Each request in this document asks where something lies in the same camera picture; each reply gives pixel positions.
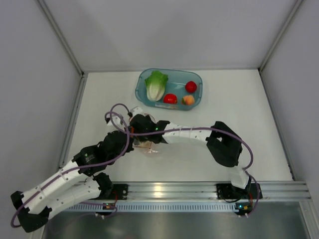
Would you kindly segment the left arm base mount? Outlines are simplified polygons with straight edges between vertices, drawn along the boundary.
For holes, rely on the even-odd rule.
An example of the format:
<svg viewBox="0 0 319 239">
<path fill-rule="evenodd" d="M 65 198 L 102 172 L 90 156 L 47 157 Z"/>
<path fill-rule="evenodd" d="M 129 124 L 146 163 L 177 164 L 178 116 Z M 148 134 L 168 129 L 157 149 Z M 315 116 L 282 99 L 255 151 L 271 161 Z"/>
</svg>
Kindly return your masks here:
<svg viewBox="0 0 319 239">
<path fill-rule="evenodd" d="M 108 197 L 109 200 L 126 200 L 128 196 L 128 184 L 114 184 Z"/>
</svg>

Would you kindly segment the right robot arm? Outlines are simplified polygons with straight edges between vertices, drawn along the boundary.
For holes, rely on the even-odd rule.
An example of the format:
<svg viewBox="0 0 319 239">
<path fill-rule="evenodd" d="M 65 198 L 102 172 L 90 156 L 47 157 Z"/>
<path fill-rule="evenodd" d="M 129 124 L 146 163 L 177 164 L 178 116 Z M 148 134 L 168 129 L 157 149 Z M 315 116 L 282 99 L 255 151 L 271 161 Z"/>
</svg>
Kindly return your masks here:
<svg viewBox="0 0 319 239">
<path fill-rule="evenodd" d="M 240 166 L 239 157 L 247 144 L 225 123 L 217 121 L 211 127 L 190 127 L 167 120 L 154 123 L 149 116 L 137 114 L 130 120 L 132 133 L 137 140 L 155 144 L 183 143 L 203 146 L 213 159 L 227 169 L 230 183 L 216 185 L 217 197 L 228 203 L 242 199 L 262 198 L 260 185 Z"/>
</svg>

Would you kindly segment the green fake vegetable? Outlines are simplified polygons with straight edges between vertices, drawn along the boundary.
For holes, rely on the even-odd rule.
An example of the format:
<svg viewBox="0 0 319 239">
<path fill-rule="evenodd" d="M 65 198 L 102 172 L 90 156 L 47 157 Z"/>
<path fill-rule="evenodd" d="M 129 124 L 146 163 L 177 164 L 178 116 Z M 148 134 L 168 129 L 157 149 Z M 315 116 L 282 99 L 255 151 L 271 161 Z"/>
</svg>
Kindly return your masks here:
<svg viewBox="0 0 319 239">
<path fill-rule="evenodd" d="M 152 71 L 151 75 L 145 79 L 147 98 L 152 102 L 159 101 L 165 92 L 168 82 L 168 75 L 160 71 Z"/>
</svg>

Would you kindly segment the fake strawberry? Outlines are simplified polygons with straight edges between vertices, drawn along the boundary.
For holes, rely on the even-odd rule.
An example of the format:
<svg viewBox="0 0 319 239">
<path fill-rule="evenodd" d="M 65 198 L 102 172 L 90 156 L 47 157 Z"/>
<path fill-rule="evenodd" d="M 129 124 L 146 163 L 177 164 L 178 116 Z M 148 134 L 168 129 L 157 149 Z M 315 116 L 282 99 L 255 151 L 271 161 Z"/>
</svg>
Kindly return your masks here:
<svg viewBox="0 0 319 239">
<path fill-rule="evenodd" d="M 175 94 L 166 94 L 163 98 L 165 104 L 177 104 L 177 96 Z"/>
</svg>

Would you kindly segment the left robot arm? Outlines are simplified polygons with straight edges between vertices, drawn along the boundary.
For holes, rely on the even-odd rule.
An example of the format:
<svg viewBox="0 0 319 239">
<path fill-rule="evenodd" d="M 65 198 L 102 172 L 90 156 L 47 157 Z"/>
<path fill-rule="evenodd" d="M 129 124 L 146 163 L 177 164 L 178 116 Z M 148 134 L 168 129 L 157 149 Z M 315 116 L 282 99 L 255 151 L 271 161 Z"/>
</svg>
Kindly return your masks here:
<svg viewBox="0 0 319 239">
<path fill-rule="evenodd" d="M 103 171 L 133 151 L 133 138 L 114 131 L 96 145 L 81 149 L 63 168 L 34 188 L 11 195 L 13 216 L 25 232 L 44 226 L 59 212 L 90 199 L 107 199 L 114 186 Z"/>
</svg>

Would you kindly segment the clear zip top bag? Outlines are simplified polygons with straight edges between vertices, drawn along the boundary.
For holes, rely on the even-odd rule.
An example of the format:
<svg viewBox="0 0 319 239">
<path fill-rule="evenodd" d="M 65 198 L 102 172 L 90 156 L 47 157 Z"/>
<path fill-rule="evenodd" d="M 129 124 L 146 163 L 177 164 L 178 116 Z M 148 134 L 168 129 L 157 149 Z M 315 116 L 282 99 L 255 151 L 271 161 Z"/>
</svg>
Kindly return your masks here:
<svg viewBox="0 0 319 239">
<path fill-rule="evenodd" d="M 146 155 L 147 157 L 157 157 L 156 154 L 160 154 L 159 147 L 151 141 L 141 142 L 138 139 L 134 139 L 133 148 L 137 152 Z"/>
</svg>

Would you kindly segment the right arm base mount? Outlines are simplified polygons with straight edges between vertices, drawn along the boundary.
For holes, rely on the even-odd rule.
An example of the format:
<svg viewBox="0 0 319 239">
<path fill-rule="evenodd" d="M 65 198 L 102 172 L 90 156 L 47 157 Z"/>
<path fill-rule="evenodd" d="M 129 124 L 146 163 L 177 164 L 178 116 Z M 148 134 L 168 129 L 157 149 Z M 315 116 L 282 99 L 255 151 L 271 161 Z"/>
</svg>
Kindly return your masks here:
<svg viewBox="0 0 319 239">
<path fill-rule="evenodd" d="M 238 189 L 230 183 L 219 183 L 216 185 L 218 199 L 227 203 L 235 203 L 241 199 Z"/>
</svg>

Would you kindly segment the red fake pepper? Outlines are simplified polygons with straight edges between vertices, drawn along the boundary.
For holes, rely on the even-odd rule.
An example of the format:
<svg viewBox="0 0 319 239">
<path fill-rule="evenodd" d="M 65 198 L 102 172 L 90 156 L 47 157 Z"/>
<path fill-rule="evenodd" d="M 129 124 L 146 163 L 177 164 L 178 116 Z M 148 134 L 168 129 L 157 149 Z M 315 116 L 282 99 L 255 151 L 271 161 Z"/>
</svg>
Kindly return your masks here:
<svg viewBox="0 0 319 239">
<path fill-rule="evenodd" d="M 197 84 L 194 81 L 189 81 L 185 85 L 185 90 L 188 93 L 193 94 L 197 90 Z"/>
</svg>

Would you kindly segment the fake peach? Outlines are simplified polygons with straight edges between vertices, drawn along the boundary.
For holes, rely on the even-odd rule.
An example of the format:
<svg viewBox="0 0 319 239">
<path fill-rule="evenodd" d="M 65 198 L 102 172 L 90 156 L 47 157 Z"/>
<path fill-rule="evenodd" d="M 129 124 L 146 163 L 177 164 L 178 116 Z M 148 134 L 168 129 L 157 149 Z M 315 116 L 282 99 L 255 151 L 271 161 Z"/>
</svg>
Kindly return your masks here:
<svg viewBox="0 0 319 239">
<path fill-rule="evenodd" d="M 193 95 L 186 95 L 182 97 L 181 103 L 188 106 L 193 105 L 195 103 L 195 98 Z"/>
</svg>

